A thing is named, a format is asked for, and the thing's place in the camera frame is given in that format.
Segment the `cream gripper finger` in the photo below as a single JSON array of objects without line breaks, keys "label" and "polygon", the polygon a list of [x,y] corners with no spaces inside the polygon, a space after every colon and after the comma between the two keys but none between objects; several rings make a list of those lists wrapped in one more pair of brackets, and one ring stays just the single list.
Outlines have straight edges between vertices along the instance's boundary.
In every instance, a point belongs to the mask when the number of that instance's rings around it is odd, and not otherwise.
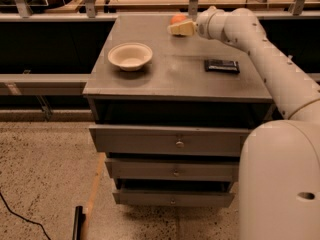
[{"label": "cream gripper finger", "polygon": [[196,27],[192,20],[185,20],[169,25],[167,31],[174,36],[192,36],[196,32]]}]

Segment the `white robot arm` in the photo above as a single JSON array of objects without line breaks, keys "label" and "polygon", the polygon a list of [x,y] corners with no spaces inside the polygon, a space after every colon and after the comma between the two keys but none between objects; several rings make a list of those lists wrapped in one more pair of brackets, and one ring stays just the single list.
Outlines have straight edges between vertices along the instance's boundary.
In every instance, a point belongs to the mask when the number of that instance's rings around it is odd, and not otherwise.
[{"label": "white robot arm", "polygon": [[256,15],[212,6],[175,18],[172,35],[215,39],[245,52],[281,120],[247,137],[239,165],[239,240],[320,240],[319,85],[267,38]]}]

